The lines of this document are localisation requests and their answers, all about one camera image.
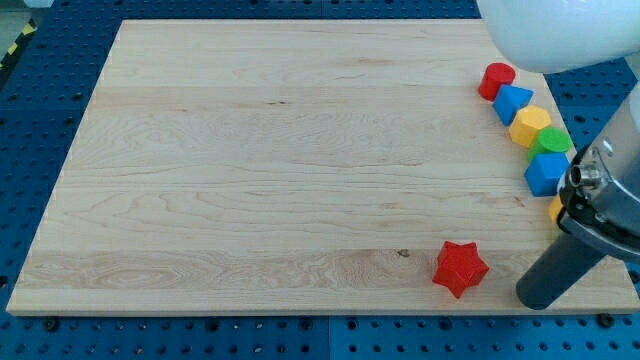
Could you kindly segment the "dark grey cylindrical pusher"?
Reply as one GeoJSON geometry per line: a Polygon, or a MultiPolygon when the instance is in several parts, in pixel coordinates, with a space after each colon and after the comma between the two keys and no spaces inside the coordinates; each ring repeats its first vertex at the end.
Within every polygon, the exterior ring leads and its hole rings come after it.
{"type": "Polygon", "coordinates": [[[562,232],[517,281],[516,295],[530,309],[546,309],[603,258],[599,250],[562,232]]]}

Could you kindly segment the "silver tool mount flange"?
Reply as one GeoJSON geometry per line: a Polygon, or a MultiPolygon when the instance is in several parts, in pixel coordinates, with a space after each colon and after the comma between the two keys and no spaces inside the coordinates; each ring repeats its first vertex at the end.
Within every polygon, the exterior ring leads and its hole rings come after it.
{"type": "Polygon", "coordinates": [[[559,188],[557,223],[596,251],[639,261],[639,149],[596,143],[572,160],[559,188]]]}

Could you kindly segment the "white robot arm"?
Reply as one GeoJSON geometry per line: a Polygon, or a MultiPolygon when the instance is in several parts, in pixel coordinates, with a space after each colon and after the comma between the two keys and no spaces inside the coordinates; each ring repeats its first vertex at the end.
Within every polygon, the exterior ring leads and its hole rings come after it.
{"type": "MultiPolygon", "coordinates": [[[[478,8],[503,56],[543,74],[639,50],[637,0],[484,0],[478,8]]],[[[558,186],[558,238],[518,280],[528,308],[551,305],[603,257],[639,260],[639,90],[633,88],[558,186]]]]}

